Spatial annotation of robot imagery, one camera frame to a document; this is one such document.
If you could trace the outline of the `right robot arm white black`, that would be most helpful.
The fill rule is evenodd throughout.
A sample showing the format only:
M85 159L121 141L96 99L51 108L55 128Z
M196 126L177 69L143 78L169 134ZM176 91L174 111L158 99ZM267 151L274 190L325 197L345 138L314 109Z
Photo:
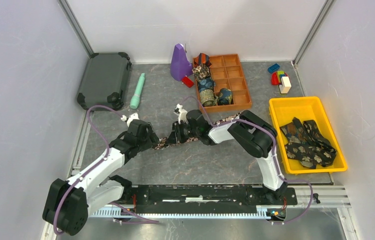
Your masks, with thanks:
M235 140L254 157L262 174L265 200L279 203L285 196L287 182L277 160L276 130L249 110L218 123L206 120L200 110L186 113L176 110L179 119L172 124L166 145L177 145L199 140L207 146Z

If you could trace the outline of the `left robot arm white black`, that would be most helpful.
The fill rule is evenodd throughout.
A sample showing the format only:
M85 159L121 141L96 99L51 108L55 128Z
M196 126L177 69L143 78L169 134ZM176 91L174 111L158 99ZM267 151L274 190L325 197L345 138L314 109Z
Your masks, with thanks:
M111 173L158 143L149 122L132 120L127 130L88 167L66 180L57 178L51 183L42 219L53 225L56 234L74 236L100 208L114 201L128 203L133 197L131 182Z

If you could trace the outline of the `black pink rose tie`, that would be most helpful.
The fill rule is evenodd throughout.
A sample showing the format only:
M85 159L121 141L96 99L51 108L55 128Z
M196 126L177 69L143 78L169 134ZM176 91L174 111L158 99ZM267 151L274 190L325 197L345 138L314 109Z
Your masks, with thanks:
M238 119L240 115L241 114L238 112L235 115L231 115L226 118L209 123L211 125L211 130L209 131L208 136L211 138L211 141L212 141L212 145L210 146L232 139L230 134L227 132L227 129L229 125L231 124L231 121L234 119ZM195 140L191 140L188 142L195 142L195 141L199 141L199 140L195 139ZM164 148L168 148L168 147L172 147L176 145L179 145L179 144L169 144L168 137L163 137L159 140L159 144L156 147L154 147L154 149L160 150L160 149L164 149Z

